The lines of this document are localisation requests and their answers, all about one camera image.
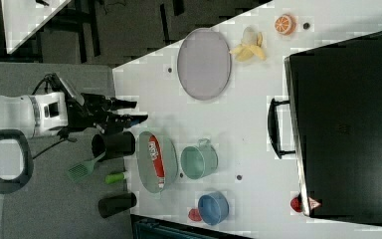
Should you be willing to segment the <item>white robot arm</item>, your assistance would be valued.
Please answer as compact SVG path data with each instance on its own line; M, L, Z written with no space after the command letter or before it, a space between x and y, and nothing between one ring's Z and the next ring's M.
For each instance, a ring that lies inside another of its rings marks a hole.
M79 93L54 74L46 76L41 84L45 87L41 95L0 96L0 156L9 155L4 145L12 143L16 146L15 158L22 163L14 177L7 179L0 175L0 194L16 192L30 181L36 158L28 143L30 139L57 135L60 141L65 141L71 133L89 127L112 135L148 119L147 115L116 113L135 108L136 101Z

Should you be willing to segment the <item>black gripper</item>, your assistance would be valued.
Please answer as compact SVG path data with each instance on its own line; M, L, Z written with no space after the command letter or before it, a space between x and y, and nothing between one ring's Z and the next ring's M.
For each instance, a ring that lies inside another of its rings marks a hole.
M136 101L79 93L71 83L63 79L59 79L59 84L59 91L65 95L68 114L68 124L61 129L61 133L83 131L88 127L94 127L96 123L106 121L109 111L135 109L137 105ZM131 128L147 119L148 115L117 116L115 126L122 129Z

